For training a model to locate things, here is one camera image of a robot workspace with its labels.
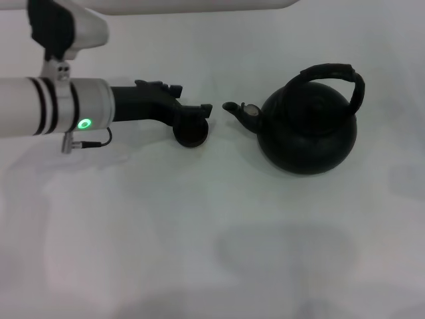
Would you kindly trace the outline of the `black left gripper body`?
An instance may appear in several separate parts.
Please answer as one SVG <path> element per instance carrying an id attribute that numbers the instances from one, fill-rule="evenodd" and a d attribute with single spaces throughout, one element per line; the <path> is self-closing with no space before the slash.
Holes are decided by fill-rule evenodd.
<path id="1" fill-rule="evenodd" d="M 181 104 L 176 98 L 153 88 L 112 86 L 115 114 L 113 122 L 155 120 L 172 126 L 175 111 Z"/>

